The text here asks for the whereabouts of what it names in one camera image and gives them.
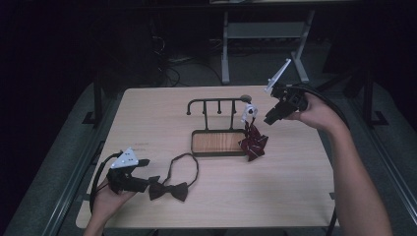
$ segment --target white tag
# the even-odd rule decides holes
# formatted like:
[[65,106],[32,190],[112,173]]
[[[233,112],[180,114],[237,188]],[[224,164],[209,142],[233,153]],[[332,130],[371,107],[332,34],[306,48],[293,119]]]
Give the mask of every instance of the white tag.
[[258,108],[253,104],[247,103],[245,110],[243,111],[241,121],[245,123],[249,115],[252,115],[253,118],[257,118],[257,114],[258,114]]
[[112,169],[133,166],[139,163],[132,148],[127,148],[114,162],[111,164]]

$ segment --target black wire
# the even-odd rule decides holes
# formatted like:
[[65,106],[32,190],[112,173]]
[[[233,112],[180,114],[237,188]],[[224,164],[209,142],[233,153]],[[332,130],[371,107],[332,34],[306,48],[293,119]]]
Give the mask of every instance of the black wire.
[[95,195],[97,194],[98,190],[97,190],[97,184],[98,184],[98,179],[100,178],[101,172],[104,169],[105,164],[113,157],[118,157],[123,153],[123,151],[120,151],[119,153],[114,153],[111,154],[110,156],[108,156],[103,162],[101,162],[100,166],[97,169],[97,172],[95,173],[94,176],[94,180],[92,181],[92,186],[91,186],[91,192],[89,193],[89,211],[92,213],[92,209],[94,207],[94,200],[95,200]]

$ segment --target dark background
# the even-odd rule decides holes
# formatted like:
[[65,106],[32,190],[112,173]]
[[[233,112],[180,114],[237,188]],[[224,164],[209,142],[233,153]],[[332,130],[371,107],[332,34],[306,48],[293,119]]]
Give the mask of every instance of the dark background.
[[[110,2],[116,7],[138,1],[118,4]],[[108,96],[128,87],[155,87],[162,80],[157,67],[163,61],[152,53],[152,35],[163,37],[168,49],[221,38],[218,12],[97,10],[103,6],[100,1],[0,0],[0,233],[77,98],[95,78],[100,78]],[[326,38],[333,44],[324,67],[327,72],[343,73],[354,66],[370,70],[416,129],[414,13],[411,4],[398,1],[322,8],[309,40],[321,43]],[[280,16],[294,14],[288,11]],[[157,21],[150,22],[149,17]],[[276,14],[262,14],[262,18],[276,20]]]

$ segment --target gray floor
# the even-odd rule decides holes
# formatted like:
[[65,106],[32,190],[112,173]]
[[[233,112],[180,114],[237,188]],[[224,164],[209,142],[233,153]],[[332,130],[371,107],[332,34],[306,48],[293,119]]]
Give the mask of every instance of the gray floor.
[[[277,45],[273,50],[262,50],[248,56],[231,56],[231,86],[266,85],[284,59],[289,57],[292,45]],[[321,85],[336,75],[323,74],[322,68],[328,55],[329,45],[310,43],[303,54],[303,62],[312,86]],[[188,55],[171,59],[181,59]],[[181,84],[191,87],[221,86],[218,75],[220,71],[219,54],[207,58],[196,58],[187,63],[173,66],[181,75]],[[168,70],[168,75],[175,80],[176,73]],[[293,64],[288,67],[281,80],[286,84],[298,83]],[[410,192],[417,190],[417,175],[413,168],[417,166],[416,133],[396,110],[389,94],[378,85],[374,87],[374,110],[382,111],[389,125],[375,129],[367,127],[358,115],[362,102],[361,95],[356,99],[345,98],[341,91],[345,82],[328,89],[325,95],[333,100],[345,113],[351,126],[355,144],[363,161],[377,185],[392,223],[394,235],[417,235],[417,226],[410,216],[410,209],[404,202],[404,195],[395,187],[395,178],[404,179]],[[87,112],[93,111],[92,86],[86,88],[80,96],[73,111],[69,114],[60,134],[46,156],[30,189],[24,197],[18,211],[9,225],[5,235],[81,235],[83,229],[77,228],[75,220],[95,165],[89,163],[94,158],[97,147],[105,142],[113,117],[122,97],[104,97],[104,118],[97,128],[82,124]],[[321,134],[328,151],[326,136]],[[387,156],[397,167],[400,176],[392,175],[386,168]],[[86,168],[77,170],[78,166],[87,164]],[[230,229],[226,235],[283,235],[283,229],[256,228]],[[288,235],[325,235],[325,228],[287,228]],[[150,235],[150,230],[106,229],[106,235]],[[210,230],[183,229],[159,231],[159,235],[212,235]],[[336,228],[333,235],[341,235]]]

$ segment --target wooden table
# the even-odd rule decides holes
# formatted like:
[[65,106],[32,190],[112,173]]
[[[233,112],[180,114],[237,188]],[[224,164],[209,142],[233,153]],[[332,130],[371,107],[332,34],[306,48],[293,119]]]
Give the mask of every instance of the wooden table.
[[[266,154],[252,162],[246,156],[198,157],[200,176],[183,203],[170,194],[150,201],[148,189],[136,194],[107,223],[120,228],[234,228],[327,226],[334,201],[332,169],[318,132],[298,121],[263,120],[277,100],[264,87],[134,88],[126,90],[114,119],[100,162],[120,149],[131,147],[147,167],[133,176],[166,178],[170,160],[191,148],[192,132],[205,127],[203,106],[187,104],[195,98],[250,95],[258,109],[255,125],[269,136]],[[208,127],[228,129],[230,104],[208,103]],[[236,103],[234,128],[243,128],[245,104]],[[104,169],[101,180],[107,173]],[[171,184],[190,183],[195,162],[182,158],[174,163]],[[84,201],[77,226],[90,218]]]

